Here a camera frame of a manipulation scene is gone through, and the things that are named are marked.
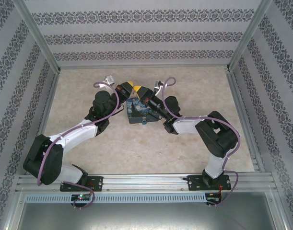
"white robotic arm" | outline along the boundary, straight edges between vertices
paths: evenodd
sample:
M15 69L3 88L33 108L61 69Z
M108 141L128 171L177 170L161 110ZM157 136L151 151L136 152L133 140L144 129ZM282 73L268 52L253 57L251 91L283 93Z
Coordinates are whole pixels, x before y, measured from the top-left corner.
M133 83L131 81L127 81L116 87L116 92L119 97L118 109L129 98L132 88ZM116 105L117 96L115 93L110 95L107 91L99 91L95 95L89 114L78 125L57 135L50 137L39 135L35 138L24 161L23 168L33 176L38 177L41 171L42 161L44 160L41 174L41 182L43 184L48 185L54 181L66 181L84 186L87 172L76 165L64 164L62 162L63 156L85 140L101 134L109 125L109 120L108 118L105 119L105 117L113 113ZM100 122L92 124L92 122L100 119ZM44 159L47 149L50 146L50 152L46 159Z
M56 142L56 145L61 145L63 147L63 156L70 151L75 146L84 142L87 139L93 138L97 134L96 124L85 126L85 124L90 123L90 120L82 120L78 125L74 127L81 127L66 135L64 138ZM50 141L56 140L58 137L61 137L66 131L59 133L58 135L50 136ZM82 171L73 165L68 165L62 163L61 172L58 178L55 180L57 182L68 181L74 184L78 183L82 177Z
M224 173L223 166L224 162L226 162L226 156L235 148L238 142L236 134L228 126L214 120L200 119L199 117L182 118L179 114L180 108L176 97L169 96L165 99L165 103L171 112L175 114L175 117L172 116L166 110L162 100L157 97L161 89L162 84L160 81L156 82L154 91L143 86L134 87L139 100L166 119L164 127L168 133L193 133L201 136L211 153L208 164L203 171L203 182L208 188L213 187L218 183ZM228 123L216 111L204 117L214 118Z

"patterned wallpaper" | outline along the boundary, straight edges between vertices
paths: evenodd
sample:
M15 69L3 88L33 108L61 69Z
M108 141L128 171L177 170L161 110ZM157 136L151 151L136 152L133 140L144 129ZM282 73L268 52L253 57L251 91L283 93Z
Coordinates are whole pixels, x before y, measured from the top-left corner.
M260 0L27 0L61 67L228 64Z
M13 3L0 0L0 227L54 76Z
M234 74L293 229L293 0L272 2Z

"beige marble floor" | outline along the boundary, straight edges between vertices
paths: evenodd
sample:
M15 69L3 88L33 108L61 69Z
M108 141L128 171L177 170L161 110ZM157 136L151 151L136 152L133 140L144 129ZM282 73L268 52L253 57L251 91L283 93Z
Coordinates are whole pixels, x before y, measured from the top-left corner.
M45 135L78 124L98 92L93 83L106 75L114 77L115 86L133 81L151 89L156 80L176 77L177 84L167 88L166 93L177 97L182 115L207 115L217 110L239 131L240 150L230 158L226 169L254 170L227 78L220 67L62 70ZM210 153L198 135L168 134L163 120L130 125L125 110L109 120L110 125L101 135L73 148L64 161L92 174L198 173L207 164Z

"purple cable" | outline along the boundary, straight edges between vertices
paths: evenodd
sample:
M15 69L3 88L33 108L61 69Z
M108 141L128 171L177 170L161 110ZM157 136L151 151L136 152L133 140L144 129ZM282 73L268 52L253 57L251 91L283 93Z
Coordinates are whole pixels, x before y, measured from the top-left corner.
M74 184L74 183L72 183L72 182L66 182L66 181L64 181L64 183L69 184L69 185L73 185L73 186L76 186L76 187L80 187L80 188L87 189L87 190L89 190L89 191L92 193L92 200L91 200L88 204L86 204L85 206L80 207L79 209L84 209L84 208L90 206L90 205L94 202L94 200L95 200L95 193L93 192L93 190L92 190L91 188L88 188L88 187L83 186L83 185L80 185L80 184ZM78 199L74 200L74 203L73 203L74 209L77 208L77 207L75 206L75 203L76 203L77 200L78 200Z
M168 82L170 79L173 79L174 82L173 82L172 84L169 84L169 85L168 85L167 82ZM212 121L220 122L221 124L226 125L227 127L229 127L229 128L230 128L230 129L236 134L237 139L238 139L238 144L237 144L236 148L234 148L234 150L233 150L231 153L229 153L229 154L227 155L227 157L225 158L225 160L224 160L224 162L223 162L223 165L222 165L222 169L224 170L225 165L226 165L226 163L227 163L229 157L230 157L231 155L233 155L233 154L239 149L239 147L240 147L241 139L240 139L240 135L239 135L238 131L237 131L234 127L232 127L229 123L227 123L227 122L225 122L225 121L222 121L222 120L220 120L220 119L217 119L217 118L207 117L207 116L189 116L189 117L184 117L184 116L176 116L175 114L173 114L173 113L171 112L171 110L169 110L169 108L167 107L167 105L166 105L166 103L165 103L165 101L164 101L164 91L165 91L166 86L172 86L172 85L175 85L175 83L176 83L176 78L174 78L174 77L169 77L168 79L165 80L164 85L163 85L163 88L162 88L162 102L163 102L163 104L164 104L165 109L167 110L167 112L168 112L170 115L172 115L173 117L175 117L175 118L177 118L177 119L184 119L184 120L187 120L187 119L207 119L207 120L212 120ZM232 187L231 191L229 192L229 194L227 195L227 197L226 197L223 201L225 201L227 198L229 198L229 196L231 195L231 193L232 193L232 192L234 191L234 189L236 188L236 185L237 185L237 183L238 183L238 179L239 179L239 175L238 175L237 172L235 172L235 171L228 171L228 170L224 170L224 171L227 172L227 173L235 173L236 176L237 176L237 178L236 178L236 182L235 182L234 186Z
M93 86L94 86L95 88L99 88L99 85L98 85L98 84L106 85L106 86L108 86L110 89L113 90L113 92L115 93L115 95L116 95L116 97L117 97L117 105L116 105L116 107L114 108L114 110L112 111L112 113L110 113L109 115L107 115L107 116L105 116L105 117L103 117L103 118L101 118L101 119L99 119L99 120L92 121L92 122L89 122L89 123L87 123L87 124L84 124L83 126L89 126L89 125L92 125L92 124L95 124L95 123L98 123L98 122L101 122L101 121L103 121L103 120L108 119L109 117L111 117L111 116L114 114L114 112L115 112L115 111L117 110L117 108L118 108L118 105L119 105L119 97L118 97L117 91L116 91L112 86L110 86L109 84L107 84L107 83L105 83L105 82L95 82ZM37 176L37 185L38 185L38 186L40 186L40 185L42 184L42 183L41 183L41 177L42 177L42 174L43 174L43 167L44 167L44 165L45 165L46 158L47 158L47 156L49 155L49 152L50 152L51 148L53 147L53 145L54 145L57 141L59 141L61 138L63 138L63 137L66 136L67 134L69 134L70 132L72 132L72 131L74 131L74 130L76 130L76 129L78 129L78 128L81 128L81 127L82 127L82 126L76 126L76 127L74 127L74 128L69 129L68 131L66 131L65 133L63 133L60 137L57 137L57 138L56 138L56 139L50 144L50 146L49 146L48 149L46 150L46 153L45 153L44 158L43 158L42 163L41 163L41 167L40 167L40 170L39 170L39 174L38 174L38 176Z
M238 184L238 180L239 180L239 174L236 172L236 171L233 171L233 170L225 170L226 173L234 173L236 174L236 181L231 189L231 191L228 193L228 195L225 197L225 199L223 201L221 201L219 204L217 204L217 206L220 206L223 202L225 202L229 197L230 195L232 194L232 192L234 191L234 189L236 188L236 185Z

